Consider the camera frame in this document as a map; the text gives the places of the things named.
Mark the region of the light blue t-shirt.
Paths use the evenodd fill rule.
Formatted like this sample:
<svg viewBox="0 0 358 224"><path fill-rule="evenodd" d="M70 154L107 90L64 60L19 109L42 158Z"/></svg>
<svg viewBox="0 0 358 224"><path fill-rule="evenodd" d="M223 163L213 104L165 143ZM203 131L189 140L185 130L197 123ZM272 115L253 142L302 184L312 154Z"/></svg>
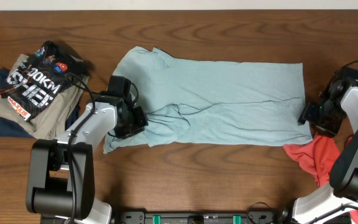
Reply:
<svg viewBox="0 0 358 224"><path fill-rule="evenodd" d="M134 47L114 74L137 86L148 125L125 140L106 136L105 153L141 144L283 146L312 139L309 126L298 124L305 105L300 63L196 61Z"/></svg>

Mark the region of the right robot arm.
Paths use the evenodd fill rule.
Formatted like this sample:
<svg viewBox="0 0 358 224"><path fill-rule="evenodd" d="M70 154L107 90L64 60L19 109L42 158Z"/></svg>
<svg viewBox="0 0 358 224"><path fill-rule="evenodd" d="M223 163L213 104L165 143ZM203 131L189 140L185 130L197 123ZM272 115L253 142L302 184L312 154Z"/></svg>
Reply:
<svg viewBox="0 0 358 224"><path fill-rule="evenodd" d="M283 223L325 223L358 210L358 80L332 81L321 97L312 119L317 127L326 129L331 121L348 117L354 134L334 162L329 182L296 199L282 213Z"/></svg>

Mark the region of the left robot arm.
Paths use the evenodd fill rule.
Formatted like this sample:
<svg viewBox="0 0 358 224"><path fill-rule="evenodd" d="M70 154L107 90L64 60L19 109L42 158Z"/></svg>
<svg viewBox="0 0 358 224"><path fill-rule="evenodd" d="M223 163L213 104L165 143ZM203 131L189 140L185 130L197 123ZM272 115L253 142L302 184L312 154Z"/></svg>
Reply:
<svg viewBox="0 0 358 224"><path fill-rule="evenodd" d="M112 206L95 197L93 153L114 131L119 139L142 132L147 119L138 98L101 95L52 140L38 139L30 153L25 205L47 223L112 223Z"/></svg>

